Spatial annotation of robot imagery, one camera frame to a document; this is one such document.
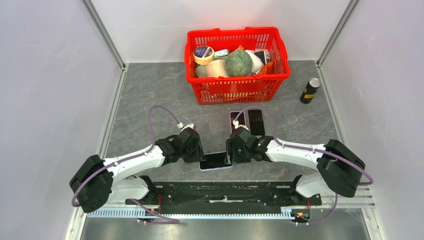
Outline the black smartphone silver edge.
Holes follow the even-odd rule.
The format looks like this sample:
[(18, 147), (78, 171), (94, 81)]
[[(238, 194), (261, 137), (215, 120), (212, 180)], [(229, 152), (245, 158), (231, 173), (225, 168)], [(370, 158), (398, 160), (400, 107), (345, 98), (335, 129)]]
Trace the black smartphone silver edge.
[(262, 111), (260, 109), (250, 109), (247, 113), (251, 134), (264, 136), (266, 132)]

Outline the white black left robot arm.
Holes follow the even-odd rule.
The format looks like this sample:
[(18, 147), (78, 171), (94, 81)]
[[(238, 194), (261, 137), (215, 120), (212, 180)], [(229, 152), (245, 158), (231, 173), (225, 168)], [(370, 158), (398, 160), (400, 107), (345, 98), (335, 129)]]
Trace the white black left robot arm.
[(71, 204), (82, 208), (84, 213), (94, 212), (106, 203), (130, 199), (152, 204), (157, 191), (150, 178), (130, 178), (131, 175), (178, 160), (196, 163), (204, 158), (200, 135), (190, 126), (177, 135), (156, 140), (144, 149), (122, 156), (102, 159), (92, 155), (69, 182), (74, 193)]

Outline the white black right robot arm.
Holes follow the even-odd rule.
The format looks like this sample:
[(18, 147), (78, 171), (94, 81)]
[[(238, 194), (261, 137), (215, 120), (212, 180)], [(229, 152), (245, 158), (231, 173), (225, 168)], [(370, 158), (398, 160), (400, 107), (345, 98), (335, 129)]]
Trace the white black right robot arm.
[(352, 198), (365, 176), (365, 163), (336, 139), (326, 144), (302, 144), (268, 135), (256, 137), (244, 127), (238, 127), (228, 140), (235, 163), (254, 160), (313, 169), (314, 173), (295, 179), (294, 187), (288, 191), (289, 200), (296, 205), (316, 194), (330, 192)]

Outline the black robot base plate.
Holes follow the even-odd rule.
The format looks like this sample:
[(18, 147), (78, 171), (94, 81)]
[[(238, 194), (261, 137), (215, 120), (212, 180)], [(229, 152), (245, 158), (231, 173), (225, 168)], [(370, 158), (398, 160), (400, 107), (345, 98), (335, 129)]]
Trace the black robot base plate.
[(320, 206), (320, 194), (300, 196), (290, 181), (157, 181), (138, 200), (161, 214), (277, 214), (282, 207)]

